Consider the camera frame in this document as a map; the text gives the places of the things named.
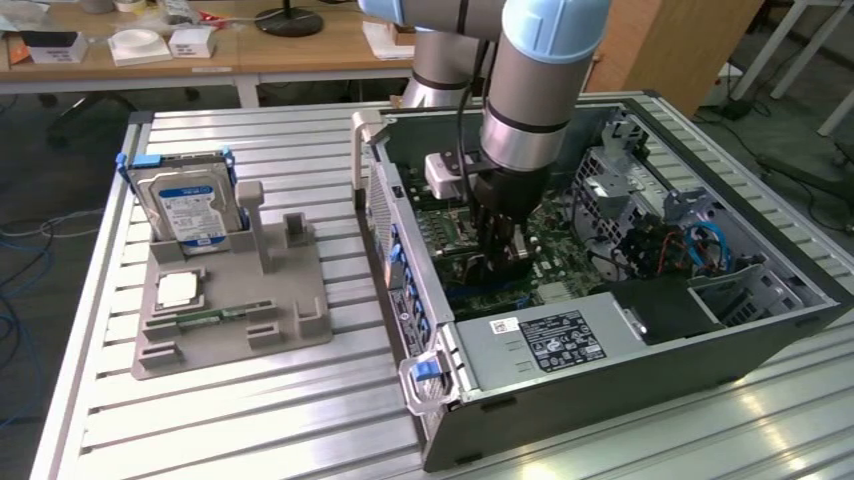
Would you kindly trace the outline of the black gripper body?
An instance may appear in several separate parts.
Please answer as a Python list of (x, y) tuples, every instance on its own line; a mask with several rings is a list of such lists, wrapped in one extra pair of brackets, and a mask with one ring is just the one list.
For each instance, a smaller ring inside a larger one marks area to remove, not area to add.
[(496, 168), (476, 173), (472, 183), (475, 208), (514, 223), (526, 222), (540, 204), (548, 179), (547, 168), (531, 172)]

